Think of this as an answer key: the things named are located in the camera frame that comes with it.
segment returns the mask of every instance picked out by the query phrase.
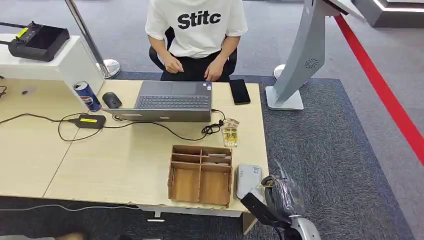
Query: speaker grille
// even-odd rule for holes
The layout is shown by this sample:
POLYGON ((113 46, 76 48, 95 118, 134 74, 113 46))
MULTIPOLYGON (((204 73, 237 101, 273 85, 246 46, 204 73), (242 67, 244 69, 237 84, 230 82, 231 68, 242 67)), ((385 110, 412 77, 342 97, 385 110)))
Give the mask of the speaker grille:
POLYGON ((304 63, 304 67, 306 69, 313 69, 316 66, 318 66, 318 59, 316 59, 315 57, 311 57, 308 60, 305 61, 304 63))

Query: pepsi can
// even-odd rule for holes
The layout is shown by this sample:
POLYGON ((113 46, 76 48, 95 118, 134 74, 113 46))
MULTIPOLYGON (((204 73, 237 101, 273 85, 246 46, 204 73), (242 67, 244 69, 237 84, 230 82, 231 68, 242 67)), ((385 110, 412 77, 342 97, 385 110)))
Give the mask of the pepsi can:
POLYGON ((87 82, 78 82, 73 86, 73 89, 90 111, 97 112, 102 108, 99 99, 87 82))

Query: smartphone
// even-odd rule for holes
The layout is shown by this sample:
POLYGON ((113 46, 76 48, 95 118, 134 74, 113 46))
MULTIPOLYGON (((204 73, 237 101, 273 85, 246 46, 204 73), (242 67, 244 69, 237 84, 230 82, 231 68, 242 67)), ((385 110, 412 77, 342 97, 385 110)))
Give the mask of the smartphone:
POLYGON ((234 100, 235 105, 251 103, 251 98, 243 79, 230 80, 229 87, 231 88, 232 99, 234 100))

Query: gray carpet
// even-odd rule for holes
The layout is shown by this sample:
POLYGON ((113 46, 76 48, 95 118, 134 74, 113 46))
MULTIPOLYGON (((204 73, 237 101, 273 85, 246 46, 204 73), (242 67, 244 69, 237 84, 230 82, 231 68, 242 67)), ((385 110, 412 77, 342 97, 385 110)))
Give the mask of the gray carpet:
MULTIPOLYGON (((158 73, 122 72, 120 79, 159 79, 158 73)), ((232 76, 260 83, 269 169, 284 167, 303 189, 307 216, 323 240, 413 240, 379 162, 338 79, 317 78, 300 89, 305 110, 270 111, 264 101, 267 76, 232 76)), ((1 197, 0 208, 61 203, 78 208, 94 203, 1 197)), ((151 212, 90 209, 66 212, 44 208, 0 212, 0 235, 59 235, 85 229, 94 240, 271 240, 269 227, 257 224, 242 236, 239 218, 163 214, 164 223, 148 223, 151 212)))

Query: black cable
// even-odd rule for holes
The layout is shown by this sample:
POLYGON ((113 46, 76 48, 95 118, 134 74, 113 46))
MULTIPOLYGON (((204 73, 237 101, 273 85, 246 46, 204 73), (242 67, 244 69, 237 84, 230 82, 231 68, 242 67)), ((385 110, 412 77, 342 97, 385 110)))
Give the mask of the black cable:
POLYGON ((0 88, 3 88, 3 91, 0 92, 0 98, 6 94, 6 90, 8 89, 7 86, 0 86, 0 88))
POLYGON ((45 119, 45 120, 49 120, 50 122, 53 122, 53 123, 68 122, 68 120, 64 120, 63 118, 62 118, 62 120, 54 120, 54 119, 48 118, 46 116, 40 116, 40 115, 31 114, 31 113, 23 113, 23 114, 19 114, 17 116, 8 118, 6 120, 0 121, 0 124, 12 121, 14 119, 17 119, 17 118, 20 118, 20 117, 23 117, 23 116, 32 116, 32 117, 36 117, 36 118, 40 118, 40 119, 45 119))
POLYGON ((271 225, 272 225, 272 227, 275 229, 275 231, 277 232, 277 234, 278 234, 278 237, 279 237, 279 240, 283 240, 283 236, 281 236, 281 232, 278 230, 278 228, 276 227, 276 225, 273 223, 273 221, 271 221, 271 220, 269 220, 268 219, 268 221, 271 223, 271 225))
POLYGON ((91 134, 91 135, 88 135, 88 136, 85 136, 85 137, 81 137, 81 138, 77 138, 77 139, 72 139, 72 140, 64 139, 64 138, 62 137, 62 134, 61 134, 61 124, 62 124, 62 122, 69 122, 69 121, 70 121, 70 119, 68 119, 68 120, 65 120, 65 119, 66 119, 66 118, 69 118, 69 117, 72 117, 72 116, 75 116, 75 115, 78 115, 78 114, 87 114, 87 113, 85 113, 85 112, 78 112, 78 113, 70 114, 70 115, 64 116, 64 117, 63 117, 63 118, 59 121, 59 125, 57 125, 57 133, 59 134, 60 139, 62 139, 63 141, 65 141, 65 142, 76 142, 76 141, 80 141, 80 140, 88 139, 88 138, 90 138, 90 137, 92 137, 92 136, 94 136, 94 135, 96 135, 96 134, 98 134, 98 133, 100 132, 100 130, 101 130, 101 129, 98 129, 95 133, 93 133, 93 134, 91 134))
POLYGON ((126 121, 126 119, 125 119, 125 118, 122 118, 122 117, 117 116, 117 115, 115 115, 115 114, 112 114, 112 119, 113 119, 113 120, 115 120, 115 121, 117 121, 117 122, 126 121))
MULTIPOLYGON (((222 111, 217 110, 217 109, 212 109, 212 112, 220 112, 222 114, 222 116, 223 116, 223 119, 220 119, 218 123, 214 123, 214 124, 205 126, 201 130, 201 133, 203 134, 203 136, 200 137, 200 138, 196 138, 196 139, 182 137, 182 136, 176 134, 175 132, 173 132, 169 127, 167 127, 165 125, 162 125, 162 124, 159 124, 159 123, 156 123, 156 122, 153 122, 153 121, 133 121, 133 122, 130 122, 130 123, 125 124, 125 125, 122 125, 122 126, 103 126, 103 128, 105 128, 105 129, 120 129, 120 128, 125 128, 125 127, 130 126, 130 125, 133 125, 133 124, 154 124, 154 125, 157 125, 157 126, 160 126, 162 128, 167 129, 170 133, 172 133, 173 135, 177 136, 178 138, 180 138, 182 140, 186 140, 186 141, 199 141, 199 140, 204 139, 207 135, 212 135, 212 134, 218 133, 219 131, 221 131, 221 127, 224 125, 224 120, 226 119, 225 114, 222 111)), ((81 115, 81 114, 86 115, 87 113, 85 113, 85 112, 73 113, 73 114, 66 115, 66 116, 62 117, 62 119, 60 119, 60 120, 54 120, 54 119, 51 119, 51 118, 46 117, 46 116, 40 116, 40 115, 31 114, 31 113, 23 113, 23 114, 20 114, 20 115, 17 115, 17 116, 8 118, 6 120, 0 121, 0 124, 9 122, 11 120, 20 118, 22 116, 32 116, 32 117, 36 117, 36 118, 40 118, 40 119, 45 119, 45 120, 49 120, 49 121, 54 122, 54 123, 59 123, 57 125, 57 133, 59 134, 60 139, 62 139, 65 142, 76 142, 76 141, 88 139, 88 138, 90 138, 90 137, 98 134, 100 132, 100 130, 102 129, 102 128, 101 129, 98 129, 95 133, 93 133, 91 135, 88 135, 88 136, 85 136, 85 137, 81 137, 81 138, 77 138, 77 139, 71 139, 71 140, 64 139, 63 136, 62 136, 62 134, 61 134, 61 125, 62 125, 62 123, 63 122, 71 122, 71 120, 74 120, 76 118, 73 118, 73 119, 66 119, 66 118, 69 118, 69 117, 72 117, 72 116, 75 116, 75 115, 81 115)), ((112 118, 115 121, 118 121, 118 122, 121 122, 121 121, 125 121, 126 120, 126 119, 124 119, 122 117, 119 117, 119 116, 116 116, 116 115, 112 115, 112 118)))
POLYGON ((6 27, 12 27, 12 28, 20 28, 20 29, 24 29, 24 28, 27 27, 27 26, 21 25, 21 24, 7 23, 7 22, 2 22, 2 21, 0 21, 0 25, 6 26, 6 27))
POLYGON ((225 120, 225 119, 227 119, 226 117, 225 117, 225 114, 221 111, 221 110, 218 110, 218 109, 211 109, 211 111, 212 112, 220 112, 221 114, 222 114, 222 116, 224 117, 224 119, 223 119, 223 121, 225 120))
POLYGON ((122 126, 104 126, 103 128, 105 128, 105 129, 120 129, 120 128, 125 128, 125 127, 133 125, 133 124, 154 124, 154 125, 157 125, 157 126, 160 126, 162 128, 167 129, 173 135, 177 136, 178 138, 180 138, 182 140, 186 140, 186 141, 199 141, 199 140, 204 139, 207 135, 218 133, 221 130, 221 126, 220 126, 219 123, 207 125, 201 130, 201 133, 204 134, 202 137, 196 138, 196 139, 191 139, 191 138, 186 138, 186 137, 180 136, 180 135, 176 134, 175 132, 173 132, 169 127, 162 125, 162 124, 159 124, 159 123, 156 123, 154 121, 133 121, 133 122, 130 122, 130 123, 122 125, 122 126))
MULTIPOLYGON (((170 133, 172 133, 173 135, 175 135, 176 137, 178 137, 182 140, 195 142, 195 141, 200 141, 200 140, 206 138, 207 135, 216 134, 216 133, 219 133, 221 131, 221 126, 224 125, 224 120, 226 119, 226 116, 222 111, 220 111, 218 109, 211 109, 211 111, 212 112, 220 112, 223 116, 223 119, 219 120, 219 123, 214 123, 214 124, 205 126, 201 130, 201 133, 203 134, 203 136, 200 137, 200 138, 196 138, 196 139, 191 139, 191 138, 186 138, 186 137, 180 136, 180 135, 176 134, 175 132, 173 132, 169 127, 164 126, 164 125, 159 124, 159 123, 156 123, 156 122, 153 122, 153 121, 133 121, 131 123, 128 123, 128 124, 125 124, 125 125, 122 125, 122 126, 104 126, 103 128, 105 128, 105 129, 120 129, 120 128, 125 128, 125 127, 133 125, 133 124, 154 124, 154 125, 157 125, 157 126, 160 126, 162 128, 167 129, 170 133)), ((122 117, 119 117, 119 116, 116 116, 116 115, 112 115, 112 118, 113 118, 113 120, 115 120, 117 122, 122 122, 122 121, 126 120, 125 118, 122 118, 122 117)))

